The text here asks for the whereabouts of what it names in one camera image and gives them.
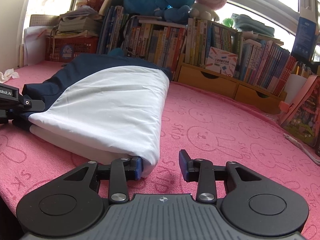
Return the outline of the small red basket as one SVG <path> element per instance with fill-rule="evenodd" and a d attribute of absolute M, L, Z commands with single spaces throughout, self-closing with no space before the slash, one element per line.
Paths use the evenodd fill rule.
<path fill-rule="evenodd" d="M 103 2 L 105 0 L 84 0 L 86 1 L 86 5 L 93 8 L 95 11 L 99 12 Z"/>

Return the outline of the blue whale plush toy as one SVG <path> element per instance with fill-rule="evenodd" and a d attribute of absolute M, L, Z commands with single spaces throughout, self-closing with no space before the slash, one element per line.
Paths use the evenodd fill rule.
<path fill-rule="evenodd" d="M 123 0 L 123 7 L 128 14 L 155 16 L 169 6 L 165 0 Z"/>

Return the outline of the pink house shaped box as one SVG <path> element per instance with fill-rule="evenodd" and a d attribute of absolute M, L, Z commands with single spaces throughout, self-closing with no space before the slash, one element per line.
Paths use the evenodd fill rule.
<path fill-rule="evenodd" d="M 313 147 L 319 135 L 319 76 L 308 77 L 291 103 L 279 103 L 280 126 Z"/>

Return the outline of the wooden desktop drawer shelf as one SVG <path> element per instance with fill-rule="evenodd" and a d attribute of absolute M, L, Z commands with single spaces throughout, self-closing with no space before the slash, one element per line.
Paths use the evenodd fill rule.
<path fill-rule="evenodd" d="M 268 114 L 279 114 L 279 103 L 284 101 L 287 96 L 285 91 L 276 96 L 243 81 L 187 63 L 179 64 L 174 80 L 257 107 Z"/>

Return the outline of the pink hooded rabbit plush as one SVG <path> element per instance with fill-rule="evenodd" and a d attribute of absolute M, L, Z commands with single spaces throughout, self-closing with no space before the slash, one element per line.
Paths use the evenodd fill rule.
<path fill-rule="evenodd" d="M 190 18 L 219 22 L 216 11 L 221 9 L 227 0 L 195 0 L 189 12 Z"/>

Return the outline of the stack of papers and magazines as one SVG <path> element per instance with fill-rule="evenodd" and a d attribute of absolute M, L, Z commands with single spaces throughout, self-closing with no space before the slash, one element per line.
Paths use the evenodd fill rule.
<path fill-rule="evenodd" d="M 60 15 L 60 21 L 50 35 L 55 38 L 97 37 L 100 34 L 103 17 L 92 7 L 83 5 L 76 10 Z"/>

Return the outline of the crumpled white tissue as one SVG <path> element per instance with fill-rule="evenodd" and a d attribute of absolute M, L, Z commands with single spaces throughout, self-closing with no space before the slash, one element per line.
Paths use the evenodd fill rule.
<path fill-rule="evenodd" d="M 5 72 L 0 72 L 0 83 L 5 83 L 10 79 L 19 78 L 18 72 L 16 72 L 13 68 L 7 69 Z"/>

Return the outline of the row of upright books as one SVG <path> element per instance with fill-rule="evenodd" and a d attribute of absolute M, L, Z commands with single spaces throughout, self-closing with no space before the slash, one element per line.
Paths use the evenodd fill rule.
<path fill-rule="evenodd" d="M 296 66 L 296 59 L 270 36 L 235 29 L 232 18 L 222 23 L 188 18 L 177 24 L 161 16 L 128 15 L 121 6 L 110 7 L 97 45 L 98 54 L 121 48 L 174 72 L 178 61 L 204 68 L 211 47 L 238 55 L 232 78 L 278 96 Z"/>

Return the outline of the white navy zip jacket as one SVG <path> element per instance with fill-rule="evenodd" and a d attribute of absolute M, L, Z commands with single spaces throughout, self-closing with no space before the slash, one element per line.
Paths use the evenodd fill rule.
<path fill-rule="evenodd" d="M 162 113 L 171 72 L 139 58 L 81 54 L 22 94 L 44 102 L 13 124 L 57 147 L 109 164 L 143 159 L 147 177 L 160 158 Z"/>

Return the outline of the folded green towels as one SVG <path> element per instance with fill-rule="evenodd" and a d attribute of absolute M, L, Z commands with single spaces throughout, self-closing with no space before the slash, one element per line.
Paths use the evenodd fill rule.
<path fill-rule="evenodd" d="M 256 34 L 274 37 L 274 28 L 265 25 L 262 22 L 256 21 L 244 14 L 232 14 L 231 18 L 234 21 L 234 27 L 240 31 L 252 31 Z"/>

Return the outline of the white colourful stationery box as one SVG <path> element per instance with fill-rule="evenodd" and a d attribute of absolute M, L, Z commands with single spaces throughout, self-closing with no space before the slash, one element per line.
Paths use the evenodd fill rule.
<path fill-rule="evenodd" d="M 211 47 L 206 59 L 205 68 L 228 77 L 233 77 L 237 62 L 238 55 Z"/>

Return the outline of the red plastic crate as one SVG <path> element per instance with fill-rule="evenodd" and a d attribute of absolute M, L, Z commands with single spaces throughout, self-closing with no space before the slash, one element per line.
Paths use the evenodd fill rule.
<path fill-rule="evenodd" d="M 80 54 L 95 54 L 99 38 L 46 38 L 45 60 L 52 62 L 71 62 Z"/>

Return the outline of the dark blue poster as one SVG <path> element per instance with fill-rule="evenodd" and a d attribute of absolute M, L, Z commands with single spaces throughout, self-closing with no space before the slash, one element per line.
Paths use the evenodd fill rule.
<path fill-rule="evenodd" d="M 307 18 L 300 17 L 291 55 L 299 61 L 310 61 L 317 40 L 317 24 Z"/>

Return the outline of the blue round ball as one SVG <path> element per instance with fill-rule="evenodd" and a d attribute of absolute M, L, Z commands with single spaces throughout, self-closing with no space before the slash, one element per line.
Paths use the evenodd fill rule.
<path fill-rule="evenodd" d="M 125 56 L 125 53 L 121 48 L 114 48 L 108 53 L 108 56 Z"/>

